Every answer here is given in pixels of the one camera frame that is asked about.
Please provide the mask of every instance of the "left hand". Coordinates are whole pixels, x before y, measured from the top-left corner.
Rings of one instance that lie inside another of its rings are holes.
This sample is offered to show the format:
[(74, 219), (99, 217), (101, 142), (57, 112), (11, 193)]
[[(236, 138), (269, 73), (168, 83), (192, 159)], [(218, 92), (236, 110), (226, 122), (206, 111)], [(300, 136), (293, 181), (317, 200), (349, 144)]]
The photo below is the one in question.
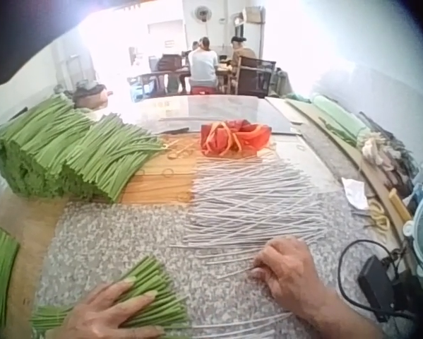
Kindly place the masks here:
[(158, 326), (119, 328), (130, 316), (148, 306), (156, 297), (156, 291), (115, 304), (117, 299), (134, 284), (128, 278), (113, 285), (95, 288), (77, 304), (65, 318), (62, 326), (47, 338), (53, 339), (147, 339), (158, 338), (164, 333)]

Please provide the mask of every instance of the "scissors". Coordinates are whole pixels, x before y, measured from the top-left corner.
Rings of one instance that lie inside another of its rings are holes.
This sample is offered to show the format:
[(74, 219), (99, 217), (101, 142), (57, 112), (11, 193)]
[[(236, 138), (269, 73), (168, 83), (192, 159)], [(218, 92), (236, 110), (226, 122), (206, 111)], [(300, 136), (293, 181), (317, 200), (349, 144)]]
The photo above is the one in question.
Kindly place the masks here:
[(387, 218), (385, 210), (376, 199), (369, 199), (368, 207), (368, 210), (353, 210), (352, 214), (370, 217), (374, 222), (365, 227), (375, 227), (385, 244), (387, 242), (387, 233), (391, 228), (390, 219)]

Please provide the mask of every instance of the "finger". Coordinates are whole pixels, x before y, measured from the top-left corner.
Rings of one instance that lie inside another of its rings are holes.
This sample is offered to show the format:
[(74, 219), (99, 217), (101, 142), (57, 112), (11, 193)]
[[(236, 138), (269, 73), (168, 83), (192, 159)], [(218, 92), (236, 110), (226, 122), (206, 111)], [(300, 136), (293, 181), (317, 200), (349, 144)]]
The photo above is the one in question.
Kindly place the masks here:
[(149, 291), (144, 295), (139, 295), (124, 302), (115, 304), (113, 307), (105, 311), (105, 316), (109, 317), (113, 323), (120, 325), (130, 316), (133, 316), (144, 307), (151, 304), (153, 300), (155, 300), (156, 294), (156, 291)]
[(158, 338), (164, 334), (164, 330), (159, 326), (145, 326), (139, 328), (125, 328), (113, 330), (109, 333), (110, 338), (115, 339), (147, 339)]
[(271, 293), (279, 287), (277, 277), (269, 268), (254, 268), (250, 271), (249, 275), (254, 279), (263, 281), (268, 287)]
[(129, 277), (110, 285), (106, 290), (99, 293), (90, 305), (98, 309), (107, 309), (111, 307), (122, 294), (134, 285), (135, 281), (136, 279), (134, 277)]
[(295, 237), (276, 237), (267, 242), (266, 246), (274, 247), (281, 254), (289, 254), (297, 248)]
[(255, 256), (254, 267), (266, 265), (276, 276), (280, 277), (284, 271), (283, 261), (284, 256), (282, 254), (277, 252), (274, 247), (266, 246)]
[(88, 295), (85, 296), (82, 303), (90, 304), (100, 293), (103, 293), (103, 291), (105, 291), (110, 285), (110, 283), (98, 285), (96, 288), (90, 291)]

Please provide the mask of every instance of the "white cloth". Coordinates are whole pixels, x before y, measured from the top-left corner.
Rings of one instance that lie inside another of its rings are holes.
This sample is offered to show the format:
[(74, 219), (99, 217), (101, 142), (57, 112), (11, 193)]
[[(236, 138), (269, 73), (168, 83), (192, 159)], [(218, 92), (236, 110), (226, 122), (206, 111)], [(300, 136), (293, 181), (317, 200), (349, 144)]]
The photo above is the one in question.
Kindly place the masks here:
[(191, 69), (190, 81), (193, 83), (216, 82), (216, 67), (218, 66), (218, 54), (214, 51), (196, 49), (188, 55)]

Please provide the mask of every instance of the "gray granite surface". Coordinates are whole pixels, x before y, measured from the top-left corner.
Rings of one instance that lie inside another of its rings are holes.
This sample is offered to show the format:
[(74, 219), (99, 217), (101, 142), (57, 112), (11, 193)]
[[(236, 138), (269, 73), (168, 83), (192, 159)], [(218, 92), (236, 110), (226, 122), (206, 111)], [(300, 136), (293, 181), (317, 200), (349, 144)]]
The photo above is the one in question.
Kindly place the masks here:
[[(357, 178), (357, 169), (340, 156), (336, 146), (316, 127), (307, 126), (302, 133), (321, 159), (325, 163), (330, 161), (335, 177)], [(320, 277), (336, 287), (340, 252), (352, 240), (371, 235), (363, 228), (365, 221), (352, 216), (342, 187), (316, 198), (322, 201), (321, 212), (328, 220), (329, 229), (325, 239), (311, 245), (311, 252)], [(248, 321), (280, 314), (282, 311), (266, 290), (245, 274), (216, 278), (245, 268), (248, 263), (206, 266), (203, 259), (196, 258), (197, 251), (169, 247), (180, 243), (185, 232), (186, 212), (186, 208), (179, 206), (69, 203), (44, 261), (37, 303), (72, 304), (96, 284), (117, 279), (144, 255), (154, 254), (165, 264), (178, 293), (188, 297), (189, 313), (195, 325)], [(347, 294), (361, 302), (366, 301), (356, 278), (363, 262), (373, 253), (370, 246), (356, 246), (347, 253), (342, 268)], [(361, 313), (373, 319), (371, 314)], [(242, 328), (244, 326), (231, 326), (194, 333), (228, 333)], [(276, 329), (275, 338), (315, 336), (310, 327), (293, 316), (261, 331), (270, 328)], [(389, 324), (388, 331), (393, 331), (392, 328)]]

